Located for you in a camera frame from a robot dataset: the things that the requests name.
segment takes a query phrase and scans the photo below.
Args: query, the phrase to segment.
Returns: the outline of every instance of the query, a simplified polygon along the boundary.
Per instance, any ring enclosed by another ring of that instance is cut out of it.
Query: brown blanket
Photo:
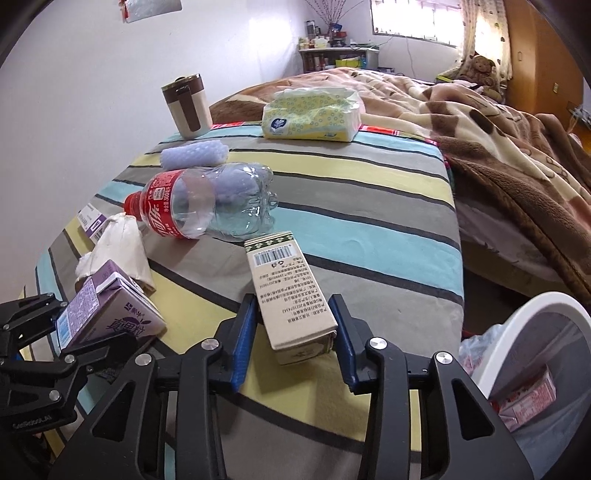
[[[554,115],[536,116],[460,85],[340,68],[247,88],[211,107],[214,123],[260,121],[275,92],[346,86],[365,104],[364,124],[430,137],[452,166],[458,198],[491,205],[546,257],[568,289],[591,306],[591,157]]]

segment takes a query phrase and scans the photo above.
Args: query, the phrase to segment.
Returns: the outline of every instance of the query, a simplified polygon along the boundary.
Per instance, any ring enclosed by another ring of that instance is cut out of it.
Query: clear plastic bottle
[[[162,236],[208,234],[240,242],[271,230],[272,170],[256,163],[225,163],[165,171],[125,199],[125,212]]]

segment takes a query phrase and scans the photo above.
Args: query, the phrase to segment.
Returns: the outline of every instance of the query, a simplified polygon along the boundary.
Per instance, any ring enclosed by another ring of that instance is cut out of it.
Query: white wall
[[[200,72],[213,103],[299,73],[304,5],[183,0],[123,24],[117,0],[54,0],[0,68],[0,301],[96,191],[176,131],[162,85]]]
[[[373,35],[369,2],[365,0],[356,6],[343,17],[341,24],[349,41],[384,44],[379,51],[379,66],[394,68],[396,73],[427,82],[433,82],[439,73],[453,66],[457,58],[457,50],[453,47],[414,38]],[[348,5],[355,3],[356,0],[348,0]],[[323,32],[326,31],[326,25],[311,9],[309,16]]]

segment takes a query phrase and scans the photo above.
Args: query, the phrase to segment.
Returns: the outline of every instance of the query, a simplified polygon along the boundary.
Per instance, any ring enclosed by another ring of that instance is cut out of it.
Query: window
[[[464,35],[458,0],[371,0],[374,33],[420,38],[452,46]]]

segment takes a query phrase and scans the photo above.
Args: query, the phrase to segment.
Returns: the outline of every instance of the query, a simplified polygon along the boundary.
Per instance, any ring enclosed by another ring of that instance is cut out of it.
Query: beige carton box
[[[336,321],[291,232],[244,243],[263,322],[281,365],[327,353]]]

